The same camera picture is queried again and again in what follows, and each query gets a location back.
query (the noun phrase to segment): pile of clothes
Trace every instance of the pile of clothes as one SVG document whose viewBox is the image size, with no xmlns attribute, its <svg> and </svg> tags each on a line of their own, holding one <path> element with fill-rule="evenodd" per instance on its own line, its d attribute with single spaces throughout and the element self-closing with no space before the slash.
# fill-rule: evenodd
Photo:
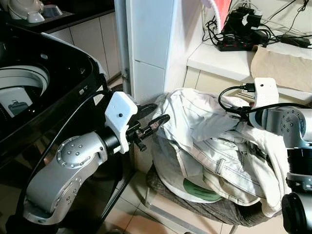
<svg viewBox="0 0 312 234">
<path fill-rule="evenodd" d="M 223 97 L 226 107 L 248 106 Z M 218 96 L 194 89 L 161 95 L 153 118 L 170 121 L 154 137 L 154 166 L 176 196 L 195 203 L 227 199 L 239 206 L 261 202 L 266 217 L 281 210 L 289 171 L 283 138 L 240 122 L 226 113 Z"/>
</svg>

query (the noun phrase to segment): gray fabric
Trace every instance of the gray fabric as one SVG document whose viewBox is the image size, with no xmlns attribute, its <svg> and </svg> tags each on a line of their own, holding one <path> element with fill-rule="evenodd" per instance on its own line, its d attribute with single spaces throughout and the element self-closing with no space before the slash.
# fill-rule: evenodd
<svg viewBox="0 0 312 234">
<path fill-rule="evenodd" d="M 229 225 L 252 227 L 269 220 L 269 218 L 265 217 L 262 213 L 260 202 L 246 207 L 239 206 L 226 199 L 210 204 L 186 201 L 176 196 L 166 188 L 166 186 L 159 179 L 154 165 L 152 165 L 147 173 L 146 183 L 156 192 L 184 207 L 185 209 L 218 222 L 227 223 Z"/>
</svg>

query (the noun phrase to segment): robotic arm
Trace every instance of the robotic arm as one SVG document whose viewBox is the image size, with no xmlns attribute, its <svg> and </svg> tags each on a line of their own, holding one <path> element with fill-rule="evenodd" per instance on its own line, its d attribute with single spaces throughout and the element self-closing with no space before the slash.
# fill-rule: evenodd
<svg viewBox="0 0 312 234">
<path fill-rule="evenodd" d="M 253 109 L 278 103 L 274 79 L 256 78 Z M 273 107 L 249 113 L 252 126 L 283 136 L 292 193 L 282 199 L 284 228 L 291 234 L 312 233 L 312 109 Z"/>
<path fill-rule="evenodd" d="M 26 191 L 24 219 L 41 227 L 60 223 L 81 185 L 108 155 L 124 154 L 133 142 L 140 150 L 146 149 L 141 140 L 156 132 L 170 117 L 160 116 L 144 129 L 136 119 L 156 107 L 155 104 L 137 106 L 125 93 L 115 92 L 105 111 L 105 129 L 65 140 L 53 160 L 33 177 Z"/>
</svg>

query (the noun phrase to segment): white shelf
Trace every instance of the white shelf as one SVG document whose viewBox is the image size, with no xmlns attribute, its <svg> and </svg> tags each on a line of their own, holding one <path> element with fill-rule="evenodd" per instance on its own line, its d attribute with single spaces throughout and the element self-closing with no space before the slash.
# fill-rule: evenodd
<svg viewBox="0 0 312 234">
<path fill-rule="evenodd" d="M 275 44 L 274 46 L 268 47 L 269 50 L 278 50 L 281 53 L 281 49 L 288 49 L 286 47 Z M 310 50 L 304 50 L 295 47 L 292 50 L 292 54 L 298 51 L 298 54 L 308 53 L 305 58 L 310 57 Z M 231 51 L 231 52 L 220 52 L 215 46 L 201 44 L 189 57 L 187 66 L 210 72 L 220 76 L 224 76 L 230 79 L 238 80 L 241 82 L 252 82 L 250 75 L 250 64 L 253 60 L 255 52 L 251 51 Z M 300 100 L 311 100 L 312 93 L 302 92 L 298 90 L 288 88 L 278 88 L 279 93 L 288 95 L 293 98 Z"/>
</svg>

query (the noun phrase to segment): washing machine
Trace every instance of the washing machine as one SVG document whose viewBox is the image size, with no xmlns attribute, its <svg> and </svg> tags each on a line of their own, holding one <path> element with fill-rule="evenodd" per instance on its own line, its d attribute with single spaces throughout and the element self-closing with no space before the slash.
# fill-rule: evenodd
<svg viewBox="0 0 312 234">
<path fill-rule="evenodd" d="M 85 52 L 48 35 L 0 20 L 0 234 L 15 212 L 20 189 L 70 114 L 97 90 L 105 74 Z M 87 102 L 57 138 L 41 167 L 65 139 L 104 127 L 105 95 Z M 95 233 L 122 175 L 114 156 L 87 179 L 62 227 Z"/>
</svg>

